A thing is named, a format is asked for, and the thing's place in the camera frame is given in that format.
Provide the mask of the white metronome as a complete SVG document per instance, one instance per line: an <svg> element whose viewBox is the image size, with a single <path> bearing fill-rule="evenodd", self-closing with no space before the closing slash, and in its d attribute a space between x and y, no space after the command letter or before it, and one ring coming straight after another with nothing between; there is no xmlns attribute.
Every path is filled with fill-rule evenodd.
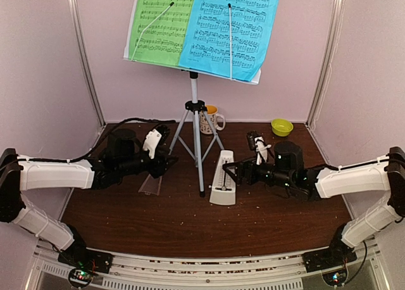
<svg viewBox="0 0 405 290"><path fill-rule="evenodd" d="M235 182L223 169L224 164L233 162L234 152L231 150L221 150L216 164L213 183L210 185L210 203L220 206L232 206L236 204Z"/></svg>

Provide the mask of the clear metronome front cover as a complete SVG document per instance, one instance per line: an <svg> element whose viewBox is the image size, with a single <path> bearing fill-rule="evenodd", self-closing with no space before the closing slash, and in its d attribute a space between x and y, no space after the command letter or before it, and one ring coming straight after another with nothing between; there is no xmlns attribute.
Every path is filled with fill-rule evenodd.
<svg viewBox="0 0 405 290"><path fill-rule="evenodd" d="M154 178L153 176L148 175L145 181L142 183L140 189L138 190L138 193L143 193L146 195L153 194L159 196L162 180L162 176Z"/></svg>

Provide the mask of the white perforated music stand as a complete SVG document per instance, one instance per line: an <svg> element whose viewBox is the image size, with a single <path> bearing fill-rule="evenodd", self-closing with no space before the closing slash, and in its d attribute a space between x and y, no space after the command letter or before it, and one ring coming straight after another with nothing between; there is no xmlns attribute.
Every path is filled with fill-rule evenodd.
<svg viewBox="0 0 405 290"><path fill-rule="evenodd" d="M203 101L198 98L197 95L197 79L200 74L212 75L209 73L200 73L195 70L189 70L186 68L182 68L179 66L177 69L186 71L189 73L190 82L191 82L191 91L192 91L192 98L188 101L185 105L185 115L192 116L192 124L194 129L194 149L190 150L190 155L195 161L196 167L198 169L202 169L203 161L206 157L206 152L201 149L201 138L199 133L199 114L200 112L206 111L206 105Z"/></svg>

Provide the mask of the green sheet music page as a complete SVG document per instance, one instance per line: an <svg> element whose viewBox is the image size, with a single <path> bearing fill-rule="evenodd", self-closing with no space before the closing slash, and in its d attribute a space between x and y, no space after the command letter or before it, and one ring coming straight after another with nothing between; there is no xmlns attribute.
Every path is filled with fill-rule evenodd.
<svg viewBox="0 0 405 290"><path fill-rule="evenodd" d="M179 67L194 0L134 0L123 58Z"/></svg>

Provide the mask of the blue sheet music page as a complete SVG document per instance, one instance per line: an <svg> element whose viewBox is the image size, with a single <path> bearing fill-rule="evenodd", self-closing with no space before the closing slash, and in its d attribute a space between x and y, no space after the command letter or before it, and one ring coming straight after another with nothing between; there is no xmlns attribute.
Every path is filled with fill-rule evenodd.
<svg viewBox="0 0 405 290"><path fill-rule="evenodd" d="M194 0L179 66L257 84L279 0Z"/></svg>

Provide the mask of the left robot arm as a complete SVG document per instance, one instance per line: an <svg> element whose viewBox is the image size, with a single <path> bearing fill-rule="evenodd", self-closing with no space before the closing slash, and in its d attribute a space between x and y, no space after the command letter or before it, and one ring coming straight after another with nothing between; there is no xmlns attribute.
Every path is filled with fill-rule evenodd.
<svg viewBox="0 0 405 290"><path fill-rule="evenodd" d="M1 221L17 224L54 245L77 267L91 261L90 251L78 231L49 217L23 196L24 191L45 188L105 189L126 176L147 172L158 178L177 162L163 144L170 134L169 120L153 120L155 126L143 141L134 131L115 125L107 131L106 147L74 159L30 158L13 148L1 155Z"/></svg>

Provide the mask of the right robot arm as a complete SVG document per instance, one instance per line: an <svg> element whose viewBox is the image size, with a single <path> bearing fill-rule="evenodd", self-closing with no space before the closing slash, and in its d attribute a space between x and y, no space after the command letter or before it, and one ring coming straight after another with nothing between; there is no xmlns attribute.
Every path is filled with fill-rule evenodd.
<svg viewBox="0 0 405 290"><path fill-rule="evenodd" d="M274 146L274 162L263 155L256 159L226 163L222 169L236 184L263 182L282 187L288 196L305 201L365 191L383 196L365 213L343 225L335 234L324 259L336 266L366 238L404 217L404 151L391 147L385 156L349 166L318 165L305 168L302 149L290 141Z"/></svg>

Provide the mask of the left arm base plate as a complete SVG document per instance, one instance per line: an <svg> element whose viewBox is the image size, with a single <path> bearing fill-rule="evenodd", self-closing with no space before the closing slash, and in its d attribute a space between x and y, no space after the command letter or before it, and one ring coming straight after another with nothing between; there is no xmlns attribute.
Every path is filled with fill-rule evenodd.
<svg viewBox="0 0 405 290"><path fill-rule="evenodd" d="M104 273L108 274L113 262L113 255L87 249L84 255L78 255L67 251L58 252L58 261L79 268L88 273Z"/></svg>

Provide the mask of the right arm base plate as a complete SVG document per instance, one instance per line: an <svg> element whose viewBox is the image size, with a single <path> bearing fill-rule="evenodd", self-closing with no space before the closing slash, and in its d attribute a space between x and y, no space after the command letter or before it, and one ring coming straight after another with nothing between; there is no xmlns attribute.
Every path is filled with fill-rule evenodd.
<svg viewBox="0 0 405 290"><path fill-rule="evenodd" d="M325 248L316 251L305 252L302 255L307 273L326 270L334 267L343 267L347 262L357 260L356 253L352 248Z"/></svg>

